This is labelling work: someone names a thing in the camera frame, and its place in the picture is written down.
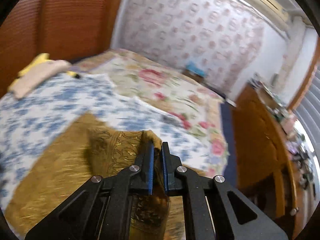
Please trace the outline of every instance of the blue floral blanket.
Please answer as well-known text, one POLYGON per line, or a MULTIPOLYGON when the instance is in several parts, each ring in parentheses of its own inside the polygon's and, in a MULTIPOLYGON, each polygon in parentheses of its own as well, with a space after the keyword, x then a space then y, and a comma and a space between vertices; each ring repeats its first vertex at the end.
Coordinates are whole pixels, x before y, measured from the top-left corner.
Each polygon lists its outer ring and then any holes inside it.
POLYGON ((21 100, 11 93, 0 100, 2 210, 44 149, 87 111, 117 130, 152 130, 169 143, 170 152, 184 164, 206 168, 207 150, 180 127, 179 119, 137 98, 115 94, 112 82, 104 74, 85 74, 75 79, 62 73, 21 100))

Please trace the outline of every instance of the patterned wallpaper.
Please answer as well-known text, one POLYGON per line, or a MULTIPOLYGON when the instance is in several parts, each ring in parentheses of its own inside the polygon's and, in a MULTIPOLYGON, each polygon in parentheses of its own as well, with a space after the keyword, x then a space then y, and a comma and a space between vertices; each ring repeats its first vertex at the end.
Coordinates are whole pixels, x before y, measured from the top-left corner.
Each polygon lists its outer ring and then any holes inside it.
POLYGON ((176 69, 192 60, 209 85, 227 94, 260 52, 263 26, 231 0, 129 0, 121 44, 176 69))

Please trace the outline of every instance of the screw head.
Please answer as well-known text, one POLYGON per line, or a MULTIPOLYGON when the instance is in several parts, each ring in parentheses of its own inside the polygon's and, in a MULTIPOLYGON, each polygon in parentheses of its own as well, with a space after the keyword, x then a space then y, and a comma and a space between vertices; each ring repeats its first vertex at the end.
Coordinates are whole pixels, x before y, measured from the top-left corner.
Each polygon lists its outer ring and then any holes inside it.
POLYGON ((224 182, 224 177, 222 176, 222 175, 218 175, 218 176, 216 176, 215 178, 214 178, 214 180, 216 181, 216 182, 219 182, 219 183, 222 183, 222 182, 224 182))
POLYGON ((299 208, 293 208, 293 209, 290 211, 290 215, 291 215, 291 216, 295 216, 298 212, 299 212, 299 208))
POLYGON ((179 166, 179 167, 177 168, 177 171, 179 171, 179 172, 186 172, 186 171, 187 171, 187 168, 186 168, 185 166, 179 166))
POLYGON ((140 170, 140 167, 139 167, 138 165, 131 165, 130 168, 129 168, 129 170, 135 172, 135 171, 140 170))
POLYGON ((102 180, 102 178, 101 178, 101 176, 99 176, 99 175, 95 175, 95 176, 93 176, 92 178, 91 178, 91 181, 93 182, 93 183, 98 183, 98 182, 100 182, 102 180))

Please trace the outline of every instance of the wooden frame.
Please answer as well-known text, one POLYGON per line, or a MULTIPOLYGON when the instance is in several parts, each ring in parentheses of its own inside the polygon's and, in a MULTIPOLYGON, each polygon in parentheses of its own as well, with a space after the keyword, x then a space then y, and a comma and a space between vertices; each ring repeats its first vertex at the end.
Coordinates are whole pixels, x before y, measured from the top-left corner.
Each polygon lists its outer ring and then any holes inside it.
POLYGON ((295 110, 299 106, 301 100, 304 98, 305 94, 309 90, 313 77, 317 70, 317 63, 320 58, 320 38, 318 37, 317 46, 315 53, 313 55, 312 62, 309 66, 309 70, 304 78, 303 83, 300 85, 299 90, 297 91, 296 95, 290 102, 289 106, 287 107, 288 110, 295 110))

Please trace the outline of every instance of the bed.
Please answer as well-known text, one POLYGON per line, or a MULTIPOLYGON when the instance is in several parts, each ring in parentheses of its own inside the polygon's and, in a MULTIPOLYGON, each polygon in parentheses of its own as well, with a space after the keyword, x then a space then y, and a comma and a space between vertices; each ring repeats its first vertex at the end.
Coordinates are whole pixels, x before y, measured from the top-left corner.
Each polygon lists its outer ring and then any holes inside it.
POLYGON ((87 111, 117 130, 153 130, 184 165, 236 185, 231 111, 222 97, 127 50, 84 59, 72 70, 81 78, 61 73, 22 100, 9 93, 0 100, 2 210, 46 147, 87 111))

